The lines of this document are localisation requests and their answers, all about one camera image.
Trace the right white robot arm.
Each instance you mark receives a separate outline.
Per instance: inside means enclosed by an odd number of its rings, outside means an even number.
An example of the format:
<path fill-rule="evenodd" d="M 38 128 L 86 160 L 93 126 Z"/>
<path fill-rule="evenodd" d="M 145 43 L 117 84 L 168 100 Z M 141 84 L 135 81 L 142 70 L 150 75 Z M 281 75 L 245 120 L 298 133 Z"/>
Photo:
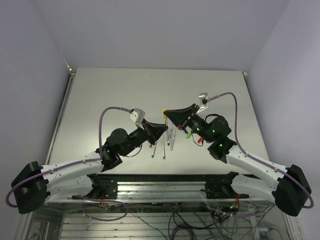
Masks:
<path fill-rule="evenodd" d="M 287 167 L 245 152 L 228 137 L 232 130 L 223 116 L 213 113 L 213 120 L 207 122 L 198 115 L 199 109 L 192 104 L 187 108 L 165 110 L 163 114 L 179 130 L 189 127 L 209 143 L 207 150 L 214 159 L 254 175 L 251 178 L 237 172 L 228 173 L 220 186 L 221 194 L 226 198 L 235 194 L 261 198 L 274 203 L 289 216 L 298 216 L 312 193 L 303 170 L 294 164 Z"/>

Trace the yellow pen cap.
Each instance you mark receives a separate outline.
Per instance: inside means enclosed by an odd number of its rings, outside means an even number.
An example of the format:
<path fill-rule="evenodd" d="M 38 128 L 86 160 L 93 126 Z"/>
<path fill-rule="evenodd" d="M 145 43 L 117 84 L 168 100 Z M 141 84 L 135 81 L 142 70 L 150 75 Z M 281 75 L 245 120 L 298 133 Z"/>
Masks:
<path fill-rule="evenodd" d="M 164 110 L 163 110 L 163 117 L 164 117 L 164 119 L 167 119 L 168 117 L 165 115 L 165 111 L 166 111 L 167 109 L 165 108 Z"/>

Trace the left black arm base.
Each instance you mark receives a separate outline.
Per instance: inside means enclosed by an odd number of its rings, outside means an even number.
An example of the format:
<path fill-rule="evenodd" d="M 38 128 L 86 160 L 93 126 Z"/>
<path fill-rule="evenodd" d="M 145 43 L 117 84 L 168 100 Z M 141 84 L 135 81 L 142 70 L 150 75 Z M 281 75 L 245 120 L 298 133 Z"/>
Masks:
<path fill-rule="evenodd" d="M 72 199 L 115 200 L 118 195 L 118 184 L 106 175 L 88 174 L 89 182 L 85 184 L 88 190 L 73 195 Z"/>

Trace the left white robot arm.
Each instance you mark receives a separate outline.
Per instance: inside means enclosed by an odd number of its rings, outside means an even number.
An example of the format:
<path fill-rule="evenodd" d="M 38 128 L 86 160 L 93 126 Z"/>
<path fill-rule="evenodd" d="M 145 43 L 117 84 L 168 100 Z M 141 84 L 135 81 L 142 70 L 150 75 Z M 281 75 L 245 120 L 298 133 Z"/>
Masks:
<path fill-rule="evenodd" d="M 112 131 L 104 145 L 84 159 L 71 160 L 63 165 L 42 165 L 37 161 L 28 163 L 11 183 L 12 194 L 20 214 L 37 210 L 53 195 L 54 187 L 86 175 L 111 170 L 144 142 L 153 145 L 168 129 L 165 124 L 146 120 L 131 133 L 123 128 Z"/>

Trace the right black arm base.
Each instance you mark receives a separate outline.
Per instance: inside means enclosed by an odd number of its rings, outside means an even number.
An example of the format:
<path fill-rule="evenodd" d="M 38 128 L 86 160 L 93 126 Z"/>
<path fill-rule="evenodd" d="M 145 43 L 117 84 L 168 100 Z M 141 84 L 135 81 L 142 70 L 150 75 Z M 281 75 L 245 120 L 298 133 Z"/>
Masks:
<path fill-rule="evenodd" d="M 235 199 L 238 193 L 233 190 L 231 184 L 239 175 L 234 171 L 228 174 L 205 175 L 205 184 L 200 191 L 206 194 L 207 199 Z"/>

